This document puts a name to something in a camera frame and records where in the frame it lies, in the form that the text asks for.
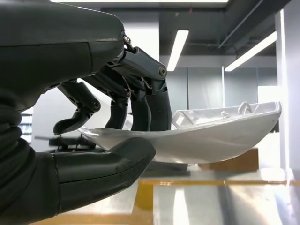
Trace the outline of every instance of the ceiling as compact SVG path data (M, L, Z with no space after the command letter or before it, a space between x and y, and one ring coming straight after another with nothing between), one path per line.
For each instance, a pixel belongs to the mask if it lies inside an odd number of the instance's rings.
M179 29L190 32L182 54L240 56L275 30L274 14L290 0L229 0L228 3L75 3L110 13L158 12L160 53L170 54ZM237 25L249 14L240 26ZM140 20L134 16L131 20ZM222 46L227 36L231 34ZM275 45L260 54L275 55Z

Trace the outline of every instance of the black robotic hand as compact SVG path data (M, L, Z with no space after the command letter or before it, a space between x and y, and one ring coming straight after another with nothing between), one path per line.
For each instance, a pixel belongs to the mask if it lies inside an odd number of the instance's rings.
M136 130L155 130L153 118L158 114L166 115L164 129L170 126L164 66L132 48L115 16L46 1L2 0L0 26L5 34L0 36L0 224L28 224L113 195L133 184L155 154L139 138L104 153L36 153L20 138L20 112L49 89L59 87L78 107L72 118L56 125L56 134L77 129L100 109L78 78L112 97L107 127L122 126L128 98L136 101L136 109L145 109L145 128L138 124ZM99 73L110 80L96 86L89 79ZM134 106L133 112L134 120L144 121Z

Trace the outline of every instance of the ceiling beam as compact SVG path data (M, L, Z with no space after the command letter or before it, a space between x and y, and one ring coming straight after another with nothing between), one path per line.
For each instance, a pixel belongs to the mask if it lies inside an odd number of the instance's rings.
M228 39L227 44L235 44L240 41L260 24L262 21L264 21L271 15L274 15L290 1L291 0L265 0L262 2L259 7Z
M224 49L218 49L216 45L207 42L186 42L181 55L223 55ZM170 55L173 41L160 41L160 55Z
M224 8L224 11L227 12L231 8L237 0L230 0L228 3Z
M275 18L274 15L271 15L265 19L265 21L259 24L256 28L245 35L244 37L238 40L231 45L228 45L229 47L225 48L225 53L234 54L236 51L239 51L240 49L246 46L251 41L253 37L267 37L269 34L271 34L275 30Z
M259 7L264 0L259 0L256 6L254 6L251 11L246 14L243 20L241 20L238 25L237 25L234 30L231 33L228 34L225 39L224 39L221 44L219 45L218 48L222 47L225 43L226 43L229 38L231 38L233 34L234 34L237 29L239 29L241 25L243 25L246 20L252 15L252 13L255 12L258 7Z
M191 7L102 7L103 12L190 12ZM193 12L221 12L223 8L193 7Z

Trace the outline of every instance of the curved white panel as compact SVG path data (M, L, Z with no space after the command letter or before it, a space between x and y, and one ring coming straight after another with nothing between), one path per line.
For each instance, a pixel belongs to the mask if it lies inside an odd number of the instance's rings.
M173 123L178 129L170 131L137 132L86 127L79 131L107 150L131 137L143 137L156 149L156 161L217 162L237 157L256 145L271 130L281 113L279 102L249 106L251 110L240 110L236 106L177 111Z

